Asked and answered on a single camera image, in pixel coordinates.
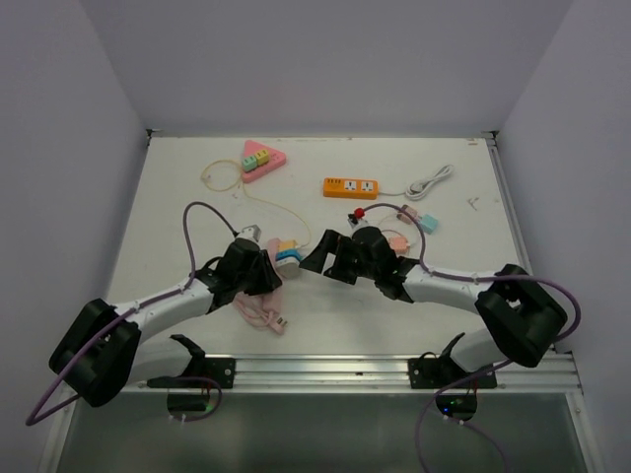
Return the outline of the pink long power strip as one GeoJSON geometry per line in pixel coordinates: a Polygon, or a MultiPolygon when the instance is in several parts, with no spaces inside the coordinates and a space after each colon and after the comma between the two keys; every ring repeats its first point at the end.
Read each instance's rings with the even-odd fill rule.
{"type": "Polygon", "coordinates": [[[276,255],[279,251],[279,244],[280,239],[277,237],[269,239],[266,244],[266,250],[273,269],[276,269],[276,255]]]}

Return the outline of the blue plug adapter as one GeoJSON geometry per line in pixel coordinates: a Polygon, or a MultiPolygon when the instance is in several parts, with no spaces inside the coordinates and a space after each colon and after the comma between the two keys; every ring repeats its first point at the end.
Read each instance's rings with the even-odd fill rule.
{"type": "Polygon", "coordinates": [[[297,260],[298,262],[300,262],[302,260],[302,255],[300,251],[296,248],[286,249],[286,250],[278,251],[276,253],[277,261],[281,261],[287,258],[293,258],[297,260]]]}

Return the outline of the peach USB charger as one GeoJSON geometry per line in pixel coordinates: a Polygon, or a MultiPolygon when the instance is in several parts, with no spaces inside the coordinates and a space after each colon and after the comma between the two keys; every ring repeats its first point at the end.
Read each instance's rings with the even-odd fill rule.
{"type": "Polygon", "coordinates": [[[405,236],[392,236],[388,239],[388,244],[397,255],[407,254],[410,249],[410,243],[405,236]]]}

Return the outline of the orange power strip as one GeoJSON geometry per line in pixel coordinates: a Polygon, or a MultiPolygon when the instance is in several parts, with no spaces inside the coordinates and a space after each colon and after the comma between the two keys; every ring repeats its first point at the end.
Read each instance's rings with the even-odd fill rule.
{"type": "Polygon", "coordinates": [[[379,196],[379,184],[371,179],[327,177],[322,195],[329,198],[375,200],[379,196]]]}

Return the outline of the teal plug charger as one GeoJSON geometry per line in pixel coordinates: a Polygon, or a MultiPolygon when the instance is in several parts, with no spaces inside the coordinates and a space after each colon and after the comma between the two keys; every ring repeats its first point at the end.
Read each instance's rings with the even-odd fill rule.
{"type": "Polygon", "coordinates": [[[419,218],[419,224],[424,233],[431,235],[438,227],[439,221],[429,214],[424,214],[419,218]]]}

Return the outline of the yellow plug charger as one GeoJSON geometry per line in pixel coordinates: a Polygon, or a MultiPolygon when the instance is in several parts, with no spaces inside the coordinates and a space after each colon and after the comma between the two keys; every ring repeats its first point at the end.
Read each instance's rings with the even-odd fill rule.
{"type": "Polygon", "coordinates": [[[283,252],[288,250],[297,250],[298,243],[294,239],[283,239],[278,242],[277,251],[283,252]]]}

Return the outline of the pink plug charger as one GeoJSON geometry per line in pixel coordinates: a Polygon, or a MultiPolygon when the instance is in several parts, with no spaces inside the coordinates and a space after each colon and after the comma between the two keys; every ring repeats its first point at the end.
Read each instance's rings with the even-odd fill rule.
{"type": "Polygon", "coordinates": [[[396,212],[396,218],[406,225],[416,225],[419,223],[418,212],[409,205],[402,205],[396,212]]]}

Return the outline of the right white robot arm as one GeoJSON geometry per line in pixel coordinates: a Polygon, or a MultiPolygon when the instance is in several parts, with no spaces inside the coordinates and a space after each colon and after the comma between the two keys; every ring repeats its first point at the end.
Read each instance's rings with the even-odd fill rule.
{"type": "Polygon", "coordinates": [[[348,285],[371,280],[394,301],[479,315],[482,329],[458,334],[434,359],[419,359],[418,370],[436,386],[462,386],[475,372],[502,362],[534,368],[568,320],[563,307],[517,265],[482,276],[448,274],[396,254],[375,227],[351,236],[326,231],[300,266],[348,285]]]}

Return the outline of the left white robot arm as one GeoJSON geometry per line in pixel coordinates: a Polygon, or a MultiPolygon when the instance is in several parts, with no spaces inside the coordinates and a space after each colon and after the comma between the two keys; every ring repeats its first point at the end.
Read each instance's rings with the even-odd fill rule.
{"type": "Polygon", "coordinates": [[[270,252],[237,237],[216,263],[178,285],[125,304],[95,299],[82,308],[49,359],[49,367],[92,407],[127,384],[141,344],[181,322],[208,314],[235,296],[266,295],[282,286],[270,252]]]}

